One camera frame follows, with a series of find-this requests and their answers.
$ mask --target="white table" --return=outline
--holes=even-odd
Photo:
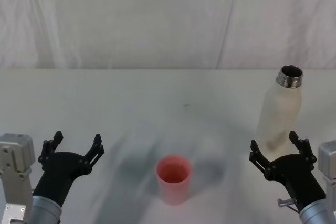
[[[250,140],[277,70],[1,70],[0,134],[28,134],[38,157],[62,130],[59,151],[86,153],[96,133],[106,150],[78,178],[62,223],[300,223],[277,207],[283,186],[248,161]],[[300,137],[336,137],[336,71],[304,71]],[[155,195],[155,162],[180,153],[193,166],[190,199],[167,206]],[[36,162],[32,186],[42,175]],[[323,183],[320,172],[314,174]]]

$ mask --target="robotic arm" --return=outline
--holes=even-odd
[[[309,140],[299,139],[294,131],[289,134],[292,144],[299,154],[279,157],[270,162],[259,150],[255,140],[251,141],[249,160],[269,181],[284,185],[290,199],[278,199],[278,206],[287,206],[299,213],[303,224],[336,224],[336,141],[319,146],[318,168],[327,182],[327,194],[318,184],[311,171],[317,161],[313,155]]]
[[[55,152],[63,135],[44,141],[38,161],[44,171],[32,194],[30,166],[35,161],[33,140],[28,135],[5,134],[0,137],[0,176],[6,207],[1,224],[58,224],[62,205],[74,180],[88,175],[104,154],[99,134],[85,156]]]

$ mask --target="silver cylindrical joint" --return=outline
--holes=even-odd
[[[62,208],[51,199],[33,196],[33,207],[28,224],[57,224]]]
[[[302,70],[294,65],[283,66],[278,74],[277,83],[285,88],[298,88],[302,84]]]
[[[326,200],[320,199],[317,200],[300,212],[300,220],[303,224],[332,224],[325,207]]]

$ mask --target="cup rim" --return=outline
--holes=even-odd
[[[184,180],[182,180],[182,181],[180,181],[180,182],[177,182],[177,183],[170,183],[170,182],[164,181],[164,180],[159,176],[159,173],[158,173],[157,171],[158,171],[158,166],[159,166],[160,162],[162,162],[164,159],[169,158],[169,157],[177,157],[177,158],[179,158],[179,159],[182,159],[182,160],[187,164],[187,166],[188,166],[188,176],[187,176]],[[163,156],[162,158],[160,158],[160,159],[157,161],[157,163],[156,163],[156,165],[155,165],[155,174],[156,174],[156,177],[158,178],[158,180],[159,180],[161,183],[166,184],[166,185],[169,185],[169,186],[178,186],[178,185],[180,185],[180,184],[182,184],[182,183],[188,182],[188,180],[189,180],[190,177],[191,177],[192,171],[193,171],[193,168],[192,168],[192,166],[191,166],[190,161],[189,161],[185,156],[182,156],[182,155],[180,155],[180,154],[169,154],[169,155]]]

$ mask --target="wall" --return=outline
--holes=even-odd
[[[0,0],[3,68],[336,66],[336,0]]]

